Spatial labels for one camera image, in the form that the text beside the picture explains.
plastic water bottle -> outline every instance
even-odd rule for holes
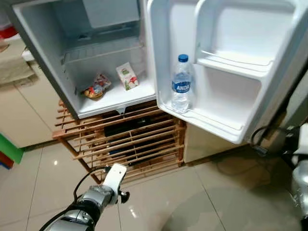
[[[174,68],[172,76],[172,108],[185,113],[189,106],[189,90],[192,81],[191,67],[188,55],[180,54],[179,62]]]

mini fridge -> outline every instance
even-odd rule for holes
[[[305,73],[307,0],[5,0],[21,37],[74,118],[156,99],[159,108],[233,143],[267,125]],[[193,65],[192,104],[171,108],[179,54]],[[116,67],[130,62],[126,91]],[[80,94],[98,72],[112,87]]]

food package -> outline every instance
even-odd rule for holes
[[[137,77],[128,62],[118,66],[116,72],[119,75],[125,90],[132,89],[139,85]]]
[[[82,93],[90,99],[97,99],[104,95],[110,85],[111,82],[105,75],[97,74],[93,85],[88,89],[85,89]]]

wooden stand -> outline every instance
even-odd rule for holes
[[[121,163],[128,167],[124,181],[180,167],[183,163],[186,124],[160,109],[156,101],[74,120],[62,102],[61,129],[53,133],[89,172],[95,167]],[[99,184],[103,171],[92,174]]]

